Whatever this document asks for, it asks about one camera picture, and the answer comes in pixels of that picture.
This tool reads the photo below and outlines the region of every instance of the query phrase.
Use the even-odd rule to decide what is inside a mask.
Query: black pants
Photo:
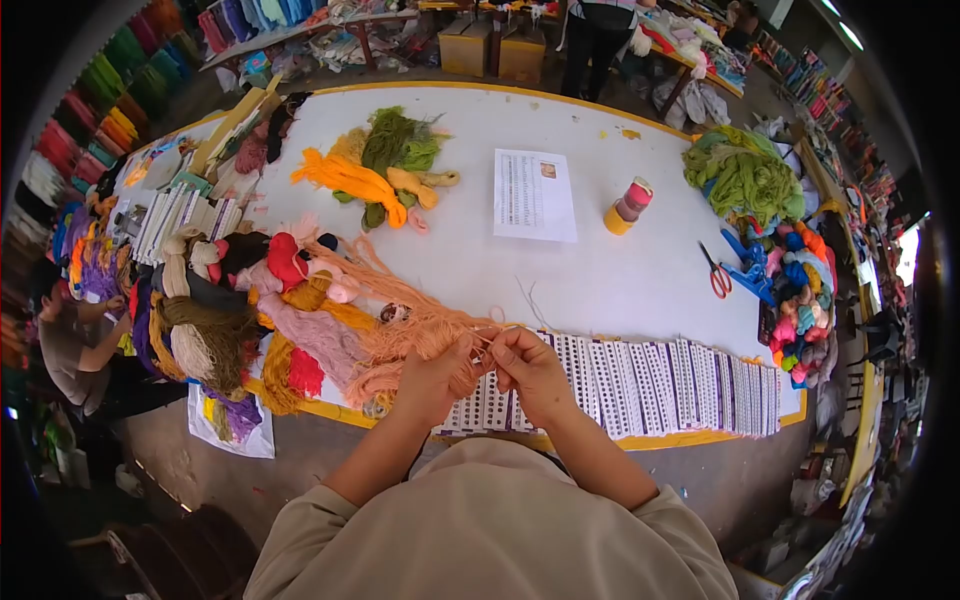
[[[150,372],[135,356],[110,358],[110,381],[104,399],[91,415],[99,421],[125,419],[166,406],[187,395],[187,384],[151,383]]]
[[[584,71],[587,70],[587,63],[593,60],[585,99],[596,102],[600,90],[607,83],[613,58],[633,34],[632,29],[600,29],[586,19],[571,15],[566,21],[566,70],[560,93],[570,98],[580,98]]]

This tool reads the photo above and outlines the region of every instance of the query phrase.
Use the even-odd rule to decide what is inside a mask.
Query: concrete floor
[[[537,87],[558,89],[562,68],[555,56],[548,56],[543,82]],[[404,74],[345,72],[334,75],[323,71],[304,81],[284,85],[280,91],[394,80],[478,81],[424,67]],[[494,78],[483,81],[503,84]],[[792,109],[776,98],[771,83],[765,74],[753,69],[743,101],[720,90],[735,126],[752,126],[755,123],[752,112],[792,117]],[[222,94],[212,73],[201,74],[181,94],[173,113],[157,129],[168,132],[214,109],[230,108],[236,100],[235,96]],[[641,102],[617,78],[612,78],[601,101],[642,116],[654,115],[652,106]],[[813,415],[812,406],[811,401],[809,415]],[[791,482],[806,455],[812,421],[807,419],[791,425],[763,440],[635,452],[633,457],[653,473],[658,483],[669,484],[678,491],[686,489],[687,505],[704,520],[721,548],[732,553],[769,535],[788,514]],[[129,453],[178,502],[190,508],[204,503],[217,504],[236,517],[254,542],[262,544],[280,508],[316,485],[346,459],[364,430],[312,415],[274,418],[276,459],[248,459],[191,436],[186,427],[185,403],[179,401],[127,419],[121,425],[121,434]],[[441,444],[429,444],[419,465],[443,449]]]

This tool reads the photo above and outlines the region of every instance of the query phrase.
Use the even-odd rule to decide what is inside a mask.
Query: white table
[[[443,113],[438,127],[455,137],[445,142],[432,170],[461,173],[459,185],[438,188],[440,202],[426,213],[428,235],[386,225],[370,234],[395,274],[443,304],[477,316],[499,306],[507,322],[568,333],[630,341],[684,336],[738,356],[760,356],[770,364],[769,349],[756,340],[756,296],[739,286],[725,300],[711,291],[697,241],[703,241],[715,261],[739,263],[720,235],[724,224],[684,180],[680,154],[689,138],[611,108],[487,84],[417,82],[320,90],[298,110],[280,159],[268,166],[257,186],[268,210],[248,208],[245,218],[273,232],[281,222],[314,212],[326,230],[357,236],[361,203],[340,204],[331,190],[316,190],[306,181],[291,185],[290,174],[299,168],[304,148],[326,154],[341,133],[366,125],[374,110],[392,105],[403,105],[413,118]],[[629,139],[623,130],[640,132],[641,139]],[[496,148],[566,156],[578,243],[492,235]],[[605,229],[603,215],[634,176],[647,179],[655,197],[634,228],[618,237]],[[537,321],[518,279],[526,289],[536,282],[534,300],[545,324]],[[803,420],[804,395],[791,388],[787,373],[781,374],[781,386],[781,423]],[[323,398],[343,402],[332,387],[324,388]],[[325,409],[319,413],[329,416]],[[700,441],[682,444],[728,437],[704,432],[688,438]],[[663,440],[651,447],[679,445]]]

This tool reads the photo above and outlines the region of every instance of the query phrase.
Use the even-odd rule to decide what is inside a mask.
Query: paper sheet
[[[542,152],[494,153],[493,234],[577,241],[566,158]]]

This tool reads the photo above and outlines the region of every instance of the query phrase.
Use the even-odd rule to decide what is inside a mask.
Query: person's left hand
[[[477,336],[465,333],[433,360],[425,361],[415,351],[407,354],[390,415],[427,429],[444,422],[457,399],[450,390],[453,375],[470,360],[480,344]],[[472,366],[471,374],[476,380],[488,370],[483,364],[477,364]]]
[[[114,311],[119,310],[127,305],[127,299],[123,296],[114,296],[110,300],[107,300],[107,310]]]

